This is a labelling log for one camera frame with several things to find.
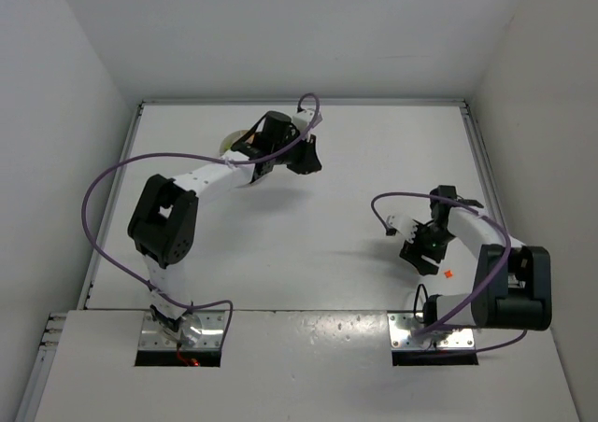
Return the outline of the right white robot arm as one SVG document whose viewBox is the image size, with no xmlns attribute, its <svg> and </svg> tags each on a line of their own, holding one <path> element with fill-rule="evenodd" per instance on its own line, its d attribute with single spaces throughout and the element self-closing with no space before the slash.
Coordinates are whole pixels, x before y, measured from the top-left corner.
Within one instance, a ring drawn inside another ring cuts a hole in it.
<svg viewBox="0 0 598 422">
<path fill-rule="evenodd" d="M 472 291 L 429 296 L 422 308 L 422 331 L 444 324 L 455 328 L 545 331 L 552 320 L 551 260 L 541 246 L 510 236 L 484 215 L 482 204 L 459 197 L 453 186 L 427 195 L 431 219 L 397 227 L 405 241 L 400 258 L 422 276 L 436 275 L 454 240 L 477 261 Z"/>
</svg>

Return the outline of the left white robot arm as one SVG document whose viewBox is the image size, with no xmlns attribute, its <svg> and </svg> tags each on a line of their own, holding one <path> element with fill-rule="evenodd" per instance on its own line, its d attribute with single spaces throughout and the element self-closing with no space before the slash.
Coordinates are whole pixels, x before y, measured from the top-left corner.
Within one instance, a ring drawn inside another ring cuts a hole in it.
<svg viewBox="0 0 598 422">
<path fill-rule="evenodd" d="M 153 317 L 175 338 L 191 313 L 185 257 L 191 252 L 199 209 L 225 193 L 248 186 L 283 165 L 297 175 L 321 169 L 312 129 L 321 121 L 314 109 L 292 116 L 269 111 L 260 123 L 231 134 L 214 163 L 179 176 L 151 176 L 142 190 L 127 233 L 149 272 Z"/>
</svg>

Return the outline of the white divided round container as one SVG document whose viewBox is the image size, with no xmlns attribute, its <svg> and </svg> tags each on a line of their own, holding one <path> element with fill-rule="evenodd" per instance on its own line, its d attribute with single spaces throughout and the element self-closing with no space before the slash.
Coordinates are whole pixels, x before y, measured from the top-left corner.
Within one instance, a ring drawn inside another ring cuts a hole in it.
<svg viewBox="0 0 598 422">
<path fill-rule="evenodd" d="M 221 143 L 221 159 L 224 161 L 224 184 L 227 190 L 249 185 L 254 179 L 256 165 L 254 163 L 239 164 L 250 161 L 250 149 L 256 133 L 250 130 L 239 130 L 228 134 Z"/>
</svg>

